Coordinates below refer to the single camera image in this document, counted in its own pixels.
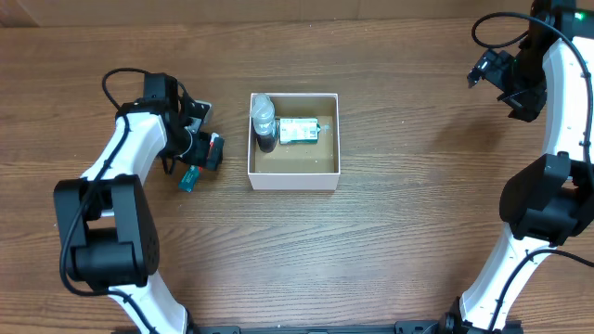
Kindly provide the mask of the green soap bar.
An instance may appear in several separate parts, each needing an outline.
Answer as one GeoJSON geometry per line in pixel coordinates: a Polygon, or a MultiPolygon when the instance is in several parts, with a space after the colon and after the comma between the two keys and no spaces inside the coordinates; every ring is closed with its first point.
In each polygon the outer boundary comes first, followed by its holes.
{"type": "Polygon", "coordinates": [[[317,118],[281,118],[278,139],[281,145],[315,144],[321,127],[317,118]]]}

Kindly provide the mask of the white cardboard box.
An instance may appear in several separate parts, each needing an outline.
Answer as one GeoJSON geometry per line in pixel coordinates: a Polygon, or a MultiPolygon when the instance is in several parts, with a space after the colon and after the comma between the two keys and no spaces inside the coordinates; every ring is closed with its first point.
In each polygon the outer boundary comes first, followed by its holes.
{"type": "Polygon", "coordinates": [[[249,119],[247,175],[255,190],[333,191],[341,176],[339,96],[335,93],[267,93],[278,118],[315,118],[314,144],[275,145],[264,153],[249,119]]]}

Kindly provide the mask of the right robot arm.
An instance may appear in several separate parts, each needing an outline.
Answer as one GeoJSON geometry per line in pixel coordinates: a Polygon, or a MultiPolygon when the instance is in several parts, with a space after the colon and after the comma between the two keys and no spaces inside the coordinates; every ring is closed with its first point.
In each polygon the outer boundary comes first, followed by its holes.
{"type": "Polygon", "coordinates": [[[523,287],[593,221],[593,13],[574,1],[535,1],[524,18],[518,54],[485,45],[467,80],[498,88],[512,119],[547,113],[541,156],[504,186],[502,232],[476,280],[440,320],[399,321],[400,333],[522,332],[507,317],[523,287]]]}

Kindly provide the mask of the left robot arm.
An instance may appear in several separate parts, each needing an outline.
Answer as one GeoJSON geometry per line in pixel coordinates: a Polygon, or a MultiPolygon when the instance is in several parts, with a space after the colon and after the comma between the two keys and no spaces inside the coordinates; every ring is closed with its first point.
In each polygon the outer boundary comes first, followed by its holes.
{"type": "Polygon", "coordinates": [[[108,296],[141,333],[195,333],[191,313],[159,272],[160,242],[144,192],[152,163],[214,171],[224,140],[200,128],[212,112],[191,97],[139,98],[120,106],[109,143],[79,178],[54,189],[59,275],[80,297],[108,296]]]}

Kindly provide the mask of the red green toothpaste tube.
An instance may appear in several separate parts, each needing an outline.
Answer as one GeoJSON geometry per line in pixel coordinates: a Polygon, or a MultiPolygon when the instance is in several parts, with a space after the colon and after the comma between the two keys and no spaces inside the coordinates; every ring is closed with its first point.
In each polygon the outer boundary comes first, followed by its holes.
{"type": "Polygon", "coordinates": [[[196,142],[180,160],[189,166],[178,187],[191,192],[204,170],[216,172],[223,160],[225,139],[218,133],[200,132],[194,136],[196,142]]]}

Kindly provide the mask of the clear pump soap bottle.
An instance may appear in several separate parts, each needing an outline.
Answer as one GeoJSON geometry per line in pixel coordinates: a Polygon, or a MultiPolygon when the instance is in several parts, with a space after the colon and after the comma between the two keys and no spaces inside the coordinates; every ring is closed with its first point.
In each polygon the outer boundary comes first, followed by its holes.
{"type": "Polygon", "coordinates": [[[257,94],[252,99],[250,111],[256,140],[264,153],[275,149],[278,140],[275,106],[266,94],[257,94]]]}

